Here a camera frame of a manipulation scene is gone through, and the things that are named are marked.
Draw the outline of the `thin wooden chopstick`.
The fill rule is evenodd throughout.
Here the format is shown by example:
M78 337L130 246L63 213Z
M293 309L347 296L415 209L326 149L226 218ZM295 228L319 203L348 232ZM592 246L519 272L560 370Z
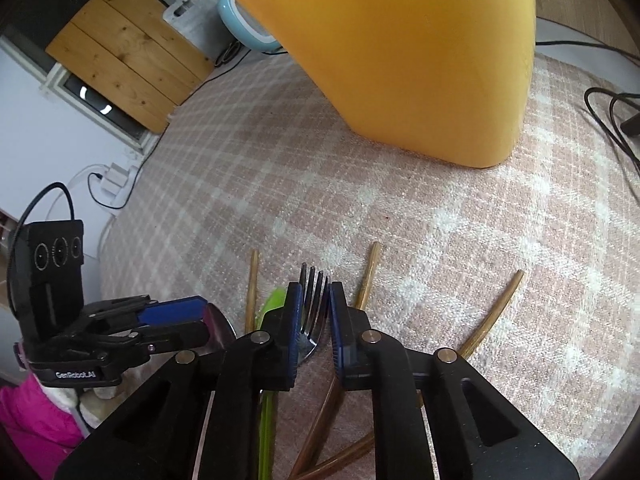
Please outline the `thin wooden chopstick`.
M259 252L253 249L250 253L250 277L248 278L248 286L245 304L245 333L250 333L255 328L255 308L257 302L257 279L259 269Z

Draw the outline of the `short wooden chopstick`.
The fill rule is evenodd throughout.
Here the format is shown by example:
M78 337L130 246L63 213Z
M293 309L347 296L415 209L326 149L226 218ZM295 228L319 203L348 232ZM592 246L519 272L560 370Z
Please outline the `short wooden chopstick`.
M318 466L314 466L294 477L295 480L324 480L355 463L369 454L375 445L374 432L370 431L364 437L344 448L334 456L328 458Z

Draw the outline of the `long brown wooden chopstick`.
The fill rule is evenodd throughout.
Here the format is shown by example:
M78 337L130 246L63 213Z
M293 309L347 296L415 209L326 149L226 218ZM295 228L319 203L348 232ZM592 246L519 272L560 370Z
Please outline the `long brown wooden chopstick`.
M496 299L489 309L484 320L477 326L476 330L468 337L468 339L459 348L458 353L463 359L469 359L474 351L486 339L491 329L495 326L503 311L510 304L513 296L518 291L521 281L524 278L524 271L517 270L511 278L509 284L503 289L503 292Z

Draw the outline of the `green plastic spoon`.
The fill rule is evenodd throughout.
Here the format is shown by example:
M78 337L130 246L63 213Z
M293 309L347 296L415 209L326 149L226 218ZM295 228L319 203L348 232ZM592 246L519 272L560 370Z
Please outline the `green plastic spoon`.
M282 308L285 302L285 290L275 289L267 298L256 318L256 326L262 326L267 313ZM264 391L260 400L258 479L271 480L274 460L274 444L277 427L277 391Z

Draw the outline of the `metal fork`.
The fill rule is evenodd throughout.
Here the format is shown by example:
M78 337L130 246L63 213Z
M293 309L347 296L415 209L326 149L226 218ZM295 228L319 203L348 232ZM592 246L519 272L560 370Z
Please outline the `metal fork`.
M306 262L300 267L299 284L303 287L303 309L298 336L298 362L302 364L319 348L328 309L326 288L330 278Z

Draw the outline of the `plush toy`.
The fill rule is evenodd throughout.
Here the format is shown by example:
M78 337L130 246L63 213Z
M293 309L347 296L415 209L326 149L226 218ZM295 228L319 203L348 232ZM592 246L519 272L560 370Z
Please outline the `plush toy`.
M42 391L57 408L70 414L82 430L98 428L127 396L123 385L80 390L42 387Z

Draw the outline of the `pink cloth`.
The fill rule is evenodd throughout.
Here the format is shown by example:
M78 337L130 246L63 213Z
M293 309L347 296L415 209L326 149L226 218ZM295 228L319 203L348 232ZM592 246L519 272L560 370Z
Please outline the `pink cloth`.
M1 427L40 479L53 479L85 440L72 414L49 399L33 374L1 388Z

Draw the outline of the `white power strip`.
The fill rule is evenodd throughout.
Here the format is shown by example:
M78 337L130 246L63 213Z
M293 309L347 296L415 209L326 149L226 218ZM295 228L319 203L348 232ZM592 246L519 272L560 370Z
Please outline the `white power strip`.
M116 162L112 162L101 179L101 190L108 195L117 196L125 188L128 180L129 172Z

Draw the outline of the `pink checkered tablecloth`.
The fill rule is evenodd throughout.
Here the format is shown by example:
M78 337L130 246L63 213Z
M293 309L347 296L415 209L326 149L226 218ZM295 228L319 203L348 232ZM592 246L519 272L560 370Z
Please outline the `pink checkered tablecloth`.
M200 295L244 324L258 289L313 264L406 347L460 346L516 271L472 365L591 477L639 406L639 177L594 122L590 74L538 56L499 166L435 162L352 133L287 56L247 60L180 107L101 250L107 297Z

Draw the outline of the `pine wood board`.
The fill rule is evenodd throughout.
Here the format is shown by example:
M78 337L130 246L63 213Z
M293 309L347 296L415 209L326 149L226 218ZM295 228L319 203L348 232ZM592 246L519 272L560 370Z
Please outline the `pine wood board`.
M152 133L214 70L158 0L89 0L46 52Z

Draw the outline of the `grey cutting board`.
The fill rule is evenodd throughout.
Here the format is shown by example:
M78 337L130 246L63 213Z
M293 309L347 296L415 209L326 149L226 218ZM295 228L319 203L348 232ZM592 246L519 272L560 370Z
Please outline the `grey cutting board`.
M229 42L217 0L176 0L164 11L163 20L211 60Z

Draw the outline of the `light blue electric pot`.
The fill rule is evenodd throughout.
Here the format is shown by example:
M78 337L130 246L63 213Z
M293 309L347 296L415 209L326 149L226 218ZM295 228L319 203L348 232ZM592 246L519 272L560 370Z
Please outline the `light blue electric pot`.
M282 49L280 42L236 0L218 0L217 10L229 32L247 49L264 53Z

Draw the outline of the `yellow plastic container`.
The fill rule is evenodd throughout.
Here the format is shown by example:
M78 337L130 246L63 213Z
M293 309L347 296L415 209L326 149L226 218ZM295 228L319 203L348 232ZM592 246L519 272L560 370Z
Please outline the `yellow plastic container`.
M536 0L236 0L360 136L471 168L518 143Z

